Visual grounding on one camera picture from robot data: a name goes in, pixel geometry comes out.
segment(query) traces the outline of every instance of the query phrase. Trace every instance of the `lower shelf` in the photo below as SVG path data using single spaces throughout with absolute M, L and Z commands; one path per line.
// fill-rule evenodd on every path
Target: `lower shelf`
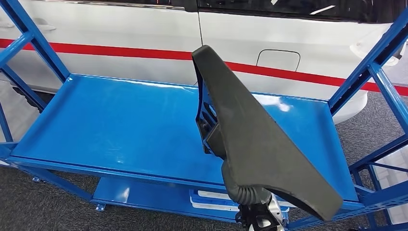
M 234 211 L 194 208 L 189 189 L 118 178 L 101 178 L 93 201 L 235 222 Z

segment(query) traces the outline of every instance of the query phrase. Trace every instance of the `metal bracket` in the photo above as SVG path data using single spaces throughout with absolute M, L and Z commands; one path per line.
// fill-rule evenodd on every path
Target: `metal bracket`
M 96 211 L 104 211 L 106 204 L 96 204 Z

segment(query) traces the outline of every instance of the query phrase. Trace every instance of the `blue shelf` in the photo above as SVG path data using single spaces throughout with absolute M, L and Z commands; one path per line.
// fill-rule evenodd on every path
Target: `blue shelf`
M 342 198 L 358 201 L 327 102 L 254 96 Z M 197 104 L 195 86 L 71 75 L 9 160 L 222 190 L 222 160 L 203 153 Z
M 93 201 L 227 222 L 235 222 L 237 214 L 233 211 L 194 208 L 187 188 L 117 178 L 101 178 Z

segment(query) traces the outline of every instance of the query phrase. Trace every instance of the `blue tray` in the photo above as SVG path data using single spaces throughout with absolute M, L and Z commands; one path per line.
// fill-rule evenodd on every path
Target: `blue tray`
M 342 198 L 358 201 L 327 102 L 254 96 Z M 9 160 L 224 190 L 222 160 L 202 150 L 197 104 L 195 86 L 71 75 Z

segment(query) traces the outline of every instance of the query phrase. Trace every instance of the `car door handle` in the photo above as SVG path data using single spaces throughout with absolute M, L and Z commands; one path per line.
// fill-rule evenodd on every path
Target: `car door handle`
M 56 27 L 48 24 L 47 21 L 45 21 L 45 19 L 43 18 L 33 18 L 33 21 L 40 30 L 44 31 L 44 30 L 55 30 L 56 29 Z

